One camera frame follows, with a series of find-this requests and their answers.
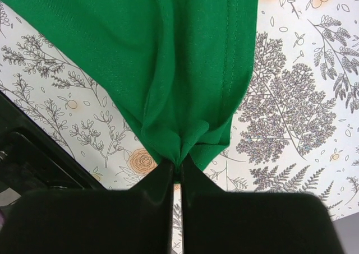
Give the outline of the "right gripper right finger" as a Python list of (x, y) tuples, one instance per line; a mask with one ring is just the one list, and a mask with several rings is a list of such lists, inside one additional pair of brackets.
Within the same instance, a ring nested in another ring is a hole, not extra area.
[(341, 253), (318, 198), (226, 192), (187, 156), (180, 167), (184, 253)]

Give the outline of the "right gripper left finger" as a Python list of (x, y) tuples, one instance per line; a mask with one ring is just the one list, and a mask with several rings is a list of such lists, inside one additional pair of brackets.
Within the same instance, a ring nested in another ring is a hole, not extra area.
[(27, 193), (1, 230), (2, 253), (170, 253), (173, 165), (124, 191)]

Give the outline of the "green t-shirt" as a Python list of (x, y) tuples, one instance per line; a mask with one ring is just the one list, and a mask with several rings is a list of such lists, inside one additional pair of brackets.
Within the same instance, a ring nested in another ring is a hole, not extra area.
[(50, 41), (103, 87), (156, 161), (199, 169), (230, 143), (254, 67), (258, 0), (2, 0), (41, 36), (28, 72), (59, 73)]

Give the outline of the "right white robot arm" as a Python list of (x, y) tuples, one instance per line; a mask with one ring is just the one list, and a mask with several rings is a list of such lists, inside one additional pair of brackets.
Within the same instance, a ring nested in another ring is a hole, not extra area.
[(1, 217), (2, 253), (172, 253), (177, 179), (184, 253), (343, 253), (317, 197), (226, 192), (191, 158), (106, 190), (1, 95), (1, 182), (20, 195)]

